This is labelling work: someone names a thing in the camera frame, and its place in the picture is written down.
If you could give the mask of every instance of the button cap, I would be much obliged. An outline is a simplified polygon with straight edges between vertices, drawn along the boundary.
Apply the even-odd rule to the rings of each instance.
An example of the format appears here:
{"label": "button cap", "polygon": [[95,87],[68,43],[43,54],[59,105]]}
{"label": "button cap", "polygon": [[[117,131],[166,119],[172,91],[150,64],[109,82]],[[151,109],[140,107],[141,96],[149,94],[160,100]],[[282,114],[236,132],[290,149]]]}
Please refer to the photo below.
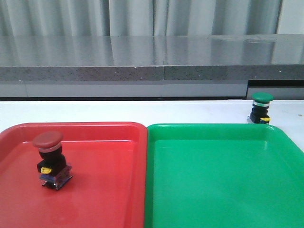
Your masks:
{"label": "button cap", "polygon": [[260,103],[269,103],[274,100],[274,96],[264,92],[254,93],[252,94],[252,97],[255,101]]}
{"label": "button cap", "polygon": [[59,131],[48,131],[39,134],[32,141],[33,145],[38,148],[51,148],[56,146],[63,139],[63,134]]}

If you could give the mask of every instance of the red tray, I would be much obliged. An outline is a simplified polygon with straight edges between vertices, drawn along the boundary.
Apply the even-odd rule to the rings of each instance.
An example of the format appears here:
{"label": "red tray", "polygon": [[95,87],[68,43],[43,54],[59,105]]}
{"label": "red tray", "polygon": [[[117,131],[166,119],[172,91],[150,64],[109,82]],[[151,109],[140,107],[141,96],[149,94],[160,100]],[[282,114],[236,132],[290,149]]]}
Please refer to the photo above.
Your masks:
{"label": "red tray", "polygon": [[[41,186],[33,138],[64,134],[73,178]],[[26,123],[0,133],[1,227],[142,228],[147,129],[138,123]]]}

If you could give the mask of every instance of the red push button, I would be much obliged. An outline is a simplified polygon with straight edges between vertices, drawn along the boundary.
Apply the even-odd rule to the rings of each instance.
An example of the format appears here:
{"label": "red push button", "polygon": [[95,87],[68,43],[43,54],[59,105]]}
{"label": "red push button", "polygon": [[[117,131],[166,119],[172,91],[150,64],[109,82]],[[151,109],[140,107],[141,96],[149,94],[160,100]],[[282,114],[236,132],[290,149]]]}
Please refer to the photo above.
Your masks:
{"label": "red push button", "polygon": [[33,145],[46,149],[58,145],[63,139],[63,134],[59,131],[48,131],[36,136],[33,140]]}

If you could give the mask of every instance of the green tray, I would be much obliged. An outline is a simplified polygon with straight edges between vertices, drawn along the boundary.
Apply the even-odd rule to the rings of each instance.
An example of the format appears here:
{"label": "green tray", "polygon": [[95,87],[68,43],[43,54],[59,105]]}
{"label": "green tray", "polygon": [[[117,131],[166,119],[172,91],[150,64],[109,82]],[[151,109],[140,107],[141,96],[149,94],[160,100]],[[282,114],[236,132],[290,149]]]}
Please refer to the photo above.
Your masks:
{"label": "green tray", "polygon": [[303,228],[304,153],[266,124],[148,127],[145,228]]}

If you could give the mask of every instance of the green push button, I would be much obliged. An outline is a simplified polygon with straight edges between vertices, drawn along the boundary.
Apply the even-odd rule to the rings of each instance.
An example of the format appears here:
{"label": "green push button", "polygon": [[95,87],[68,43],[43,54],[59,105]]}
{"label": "green push button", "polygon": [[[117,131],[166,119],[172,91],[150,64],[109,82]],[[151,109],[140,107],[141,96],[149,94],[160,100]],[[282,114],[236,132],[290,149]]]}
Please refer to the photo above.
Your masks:
{"label": "green push button", "polygon": [[269,103],[273,101],[274,96],[269,93],[259,92],[252,94],[253,99],[259,103]]}

